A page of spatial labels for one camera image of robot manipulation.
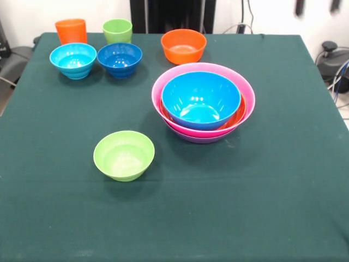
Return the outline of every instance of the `light green bowl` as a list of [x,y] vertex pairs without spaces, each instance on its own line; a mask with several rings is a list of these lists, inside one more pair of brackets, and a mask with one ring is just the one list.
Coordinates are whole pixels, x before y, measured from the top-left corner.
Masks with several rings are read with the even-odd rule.
[[146,171],[154,155],[154,145],[147,136],[135,131],[120,131],[99,141],[93,152],[93,161],[108,177],[129,182]]
[[112,19],[103,24],[103,32],[108,44],[131,43],[132,23],[127,19]]

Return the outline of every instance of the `blue bowl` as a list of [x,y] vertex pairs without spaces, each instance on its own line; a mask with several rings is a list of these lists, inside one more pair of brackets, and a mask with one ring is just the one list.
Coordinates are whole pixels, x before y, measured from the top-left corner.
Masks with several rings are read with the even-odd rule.
[[51,63],[66,77],[78,80],[87,77],[96,60],[96,49],[84,43],[61,45],[50,54]]
[[173,120],[181,126],[214,130],[236,112],[241,95],[236,85],[221,75],[191,72],[168,82],[161,99]]
[[142,50],[134,44],[115,43],[102,47],[97,60],[114,78],[128,78],[136,71],[142,56]]

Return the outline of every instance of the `green cup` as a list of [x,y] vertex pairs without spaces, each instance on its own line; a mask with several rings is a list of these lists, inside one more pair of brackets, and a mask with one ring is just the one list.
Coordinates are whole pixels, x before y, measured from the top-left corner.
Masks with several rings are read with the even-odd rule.
[[112,19],[104,23],[103,32],[108,44],[131,43],[132,23],[127,19]]

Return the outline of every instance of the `plastic bowl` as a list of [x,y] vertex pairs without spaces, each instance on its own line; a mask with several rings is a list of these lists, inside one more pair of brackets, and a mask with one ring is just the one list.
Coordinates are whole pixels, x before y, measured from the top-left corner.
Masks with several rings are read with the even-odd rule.
[[176,29],[161,38],[166,58],[174,64],[197,62],[206,46],[203,34],[190,29]]
[[[161,112],[160,110],[161,93],[165,85],[171,79],[175,78],[178,75],[188,73],[188,72],[197,72],[197,71],[220,74],[228,78],[232,82],[234,82],[234,84],[240,90],[240,93],[244,96],[246,106],[247,106],[246,114],[239,123],[236,123],[232,126],[229,126],[224,129],[219,129],[219,130],[209,130],[209,131],[194,130],[194,129],[182,127],[177,123],[171,120],[168,120],[166,116]],[[251,85],[247,82],[247,80],[243,78],[239,73],[235,72],[230,68],[227,68],[218,64],[211,64],[211,63],[190,63],[190,64],[183,64],[177,67],[173,67],[167,70],[166,72],[164,72],[161,76],[159,76],[159,78],[156,80],[152,88],[152,101],[156,111],[162,116],[164,121],[166,121],[173,129],[179,131],[184,135],[193,136],[197,138],[214,138],[216,136],[220,136],[230,132],[231,130],[235,129],[237,126],[245,122],[250,117],[250,115],[252,114],[255,108],[255,93],[253,92],[253,89]]]
[[108,177],[129,182],[146,171],[154,155],[154,145],[147,136],[135,131],[119,131],[99,141],[93,152],[93,160]]
[[[162,103],[162,101],[160,101],[160,111],[161,113],[170,121],[173,121],[172,117],[170,116],[170,114],[167,112],[167,110],[164,108],[164,105]],[[223,126],[221,126],[220,128],[216,129],[216,130],[221,130],[221,129],[225,129],[228,128],[230,126],[233,126],[237,123],[239,123],[244,115],[246,113],[246,103],[245,103],[245,98],[243,95],[241,95],[241,103],[240,106],[238,108],[238,110],[235,112],[235,114],[228,120],[228,122],[226,122]]]
[[128,78],[136,71],[142,56],[142,50],[134,44],[115,43],[102,47],[97,60],[114,78]]
[[209,72],[190,72],[167,83],[161,96],[175,122],[197,130],[225,124],[240,106],[241,95],[229,79]]
[[89,74],[96,56],[97,52],[93,46],[70,43],[54,49],[50,54],[50,62],[66,77],[78,80]]
[[210,143],[215,143],[219,140],[221,140],[222,138],[226,137],[227,135],[229,135],[234,129],[232,129],[231,131],[229,131],[228,133],[224,134],[224,135],[219,135],[216,136],[214,138],[196,138],[194,136],[188,136],[188,135],[184,135],[180,132],[178,132],[177,130],[175,130],[174,128],[172,128],[167,122],[165,122],[166,125],[173,131],[175,132],[180,138],[192,142],[192,143],[196,143],[196,144],[210,144]]

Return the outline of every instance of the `cup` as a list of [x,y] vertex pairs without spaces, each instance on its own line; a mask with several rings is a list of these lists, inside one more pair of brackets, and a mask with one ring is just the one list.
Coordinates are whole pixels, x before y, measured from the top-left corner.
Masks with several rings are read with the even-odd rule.
[[62,45],[69,43],[87,44],[86,23],[84,19],[66,19],[56,22],[55,25]]
[[112,19],[103,24],[108,44],[131,43],[132,23],[127,19]]

